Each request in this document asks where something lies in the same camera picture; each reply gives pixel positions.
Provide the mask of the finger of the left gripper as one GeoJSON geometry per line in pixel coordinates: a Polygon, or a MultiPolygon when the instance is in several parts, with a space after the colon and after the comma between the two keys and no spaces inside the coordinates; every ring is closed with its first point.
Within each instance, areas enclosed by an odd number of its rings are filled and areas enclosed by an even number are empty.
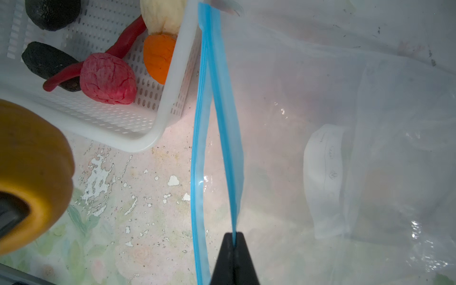
{"type": "Polygon", "coordinates": [[[1,192],[1,238],[7,236],[30,214],[30,206],[15,195],[1,192]]]}

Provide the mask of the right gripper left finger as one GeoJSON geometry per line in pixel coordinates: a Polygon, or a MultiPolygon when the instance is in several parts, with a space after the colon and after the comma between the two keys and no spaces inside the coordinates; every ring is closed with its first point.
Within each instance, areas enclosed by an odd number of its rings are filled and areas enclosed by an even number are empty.
{"type": "Polygon", "coordinates": [[[210,285],[235,284],[234,256],[233,234],[226,233],[222,240],[210,285]]]}

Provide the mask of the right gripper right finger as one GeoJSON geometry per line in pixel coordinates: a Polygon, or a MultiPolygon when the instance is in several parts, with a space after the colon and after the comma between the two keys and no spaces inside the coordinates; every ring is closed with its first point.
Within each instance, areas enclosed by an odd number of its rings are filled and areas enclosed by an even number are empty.
{"type": "Polygon", "coordinates": [[[243,233],[236,233],[233,247],[233,282],[235,285],[260,285],[243,233]]]}

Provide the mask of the yellow toy lemon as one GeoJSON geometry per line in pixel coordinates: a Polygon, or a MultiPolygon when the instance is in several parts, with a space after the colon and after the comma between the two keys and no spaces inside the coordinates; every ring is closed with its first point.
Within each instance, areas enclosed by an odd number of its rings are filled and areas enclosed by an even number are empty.
{"type": "Polygon", "coordinates": [[[69,206],[75,162],[62,132],[32,111],[1,101],[1,192],[29,204],[30,214],[1,238],[1,255],[44,234],[69,206]]]}

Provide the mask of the clear zip bag blue zipper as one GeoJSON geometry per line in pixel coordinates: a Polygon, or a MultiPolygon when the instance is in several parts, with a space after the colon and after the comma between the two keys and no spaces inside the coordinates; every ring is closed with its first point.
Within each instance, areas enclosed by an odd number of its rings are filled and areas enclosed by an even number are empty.
{"type": "Polygon", "coordinates": [[[454,1],[199,1],[195,271],[243,233],[261,285],[456,282],[454,1]]]}

